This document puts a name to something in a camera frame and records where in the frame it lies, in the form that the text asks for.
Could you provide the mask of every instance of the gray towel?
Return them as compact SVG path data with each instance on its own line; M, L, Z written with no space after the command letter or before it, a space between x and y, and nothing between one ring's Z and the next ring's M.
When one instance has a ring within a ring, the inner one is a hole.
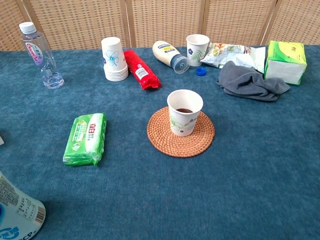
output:
M221 69L218 85L226 94L266 102L276 101L290 89L281 78L264 79L253 67L237 66L233 61Z

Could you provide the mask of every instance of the rattan coaster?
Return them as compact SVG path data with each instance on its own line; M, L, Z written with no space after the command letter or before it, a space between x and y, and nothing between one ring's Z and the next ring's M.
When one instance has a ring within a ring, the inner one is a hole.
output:
M214 139L215 127L201 111L193 132L189 136L177 136L170 129L169 108L166 106L152 115L146 132L152 145L160 152L187 158L207 150Z

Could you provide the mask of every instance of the rattan screen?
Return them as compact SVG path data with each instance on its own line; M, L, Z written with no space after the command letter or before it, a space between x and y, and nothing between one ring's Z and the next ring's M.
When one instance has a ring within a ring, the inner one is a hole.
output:
M152 47L158 40L186 46L189 34L201 33L204 6L204 0L127 1L132 46Z
M320 44L320 0L282 0L269 34L270 40Z
M19 24L24 19L14 0L0 0L0 51L23 50Z
M274 0L207 0L203 33L210 42L260 45Z
M122 21L126 9L121 7L120 0L30 0L30 3L52 49L100 49L101 40L110 36L120 38L126 47Z

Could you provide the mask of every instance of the green tissue pack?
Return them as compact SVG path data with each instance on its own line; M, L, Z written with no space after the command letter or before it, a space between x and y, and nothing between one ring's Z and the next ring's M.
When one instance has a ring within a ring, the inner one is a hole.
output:
M300 85L306 67L303 43L270 41L264 78L281 78L287 84Z
M105 147L107 118L103 113L82 115L74 119L63 155L68 166L97 165Z

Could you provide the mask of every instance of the red package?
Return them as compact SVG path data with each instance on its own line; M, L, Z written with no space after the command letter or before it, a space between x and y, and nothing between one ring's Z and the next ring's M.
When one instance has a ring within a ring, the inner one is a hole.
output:
M161 82L157 76L151 71L148 65L133 50L124 51L125 61L128 64L130 72L140 83L142 90L148 88L160 88Z

